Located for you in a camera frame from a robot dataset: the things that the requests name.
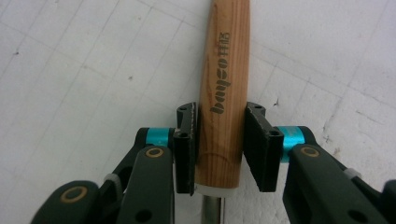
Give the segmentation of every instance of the tool handle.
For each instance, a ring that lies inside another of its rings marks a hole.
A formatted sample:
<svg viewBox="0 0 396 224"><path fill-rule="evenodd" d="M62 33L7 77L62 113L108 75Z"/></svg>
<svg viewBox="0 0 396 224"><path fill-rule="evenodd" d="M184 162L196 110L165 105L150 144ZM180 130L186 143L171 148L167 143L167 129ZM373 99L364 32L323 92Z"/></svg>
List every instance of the tool handle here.
<svg viewBox="0 0 396 224"><path fill-rule="evenodd" d="M200 187L236 189L239 184L248 92L249 18L248 0L212 3L198 114L195 183L199 192Z"/></svg>

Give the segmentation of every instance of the wooden handle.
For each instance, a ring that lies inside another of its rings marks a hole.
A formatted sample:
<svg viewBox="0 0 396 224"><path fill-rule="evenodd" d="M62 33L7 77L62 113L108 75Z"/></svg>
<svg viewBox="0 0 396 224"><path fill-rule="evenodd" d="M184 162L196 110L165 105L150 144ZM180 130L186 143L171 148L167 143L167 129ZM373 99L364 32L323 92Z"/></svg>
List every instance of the wooden handle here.
<svg viewBox="0 0 396 224"><path fill-rule="evenodd" d="M248 0L214 0L199 104L198 185L235 189L239 184L248 91Z"/></svg>

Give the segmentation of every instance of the bayco brand logo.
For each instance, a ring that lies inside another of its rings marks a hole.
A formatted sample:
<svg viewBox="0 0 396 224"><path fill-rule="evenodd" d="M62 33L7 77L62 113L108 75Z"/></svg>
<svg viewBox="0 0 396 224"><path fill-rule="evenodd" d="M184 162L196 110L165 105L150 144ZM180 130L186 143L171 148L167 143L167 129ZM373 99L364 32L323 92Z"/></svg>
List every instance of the bayco brand logo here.
<svg viewBox="0 0 396 224"><path fill-rule="evenodd" d="M224 112L224 101L226 96L227 87L231 86L231 83L227 81L228 76L228 62L226 56L228 56L228 50L230 45L230 33L219 34L219 44L218 44L218 70L216 82L216 103L210 108L211 112L222 114Z"/></svg>

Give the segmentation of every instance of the metal shaft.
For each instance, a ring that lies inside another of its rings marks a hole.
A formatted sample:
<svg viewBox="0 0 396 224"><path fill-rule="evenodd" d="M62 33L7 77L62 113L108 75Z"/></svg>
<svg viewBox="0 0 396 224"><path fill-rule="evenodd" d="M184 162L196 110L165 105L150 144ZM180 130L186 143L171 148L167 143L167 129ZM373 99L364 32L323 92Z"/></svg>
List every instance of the metal shaft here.
<svg viewBox="0 0 396 224"><path fill-rule="evenodd" d="M222 224L224 223L225 199L203 196L202 200L202 224Z"/></svg>

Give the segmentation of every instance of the teal accent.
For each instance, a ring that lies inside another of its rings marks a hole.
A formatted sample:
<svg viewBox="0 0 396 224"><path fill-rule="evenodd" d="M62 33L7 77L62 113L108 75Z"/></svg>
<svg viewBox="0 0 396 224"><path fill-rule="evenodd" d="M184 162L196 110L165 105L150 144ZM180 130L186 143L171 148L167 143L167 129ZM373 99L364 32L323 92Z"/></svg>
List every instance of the teal accent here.
<svg viewBox="0 0 396 224"><path fill-rule="evenodd" d="M146 144L168 147L169 128L149 128Z"/></svg>
<svg viewBox="0 0 396 224"><path fill-rule="evenodd" d="M285 135L281 162L289 162L289 151L297 144L305 143L304 134L297 126L279 126L277 128Z"/></svg>

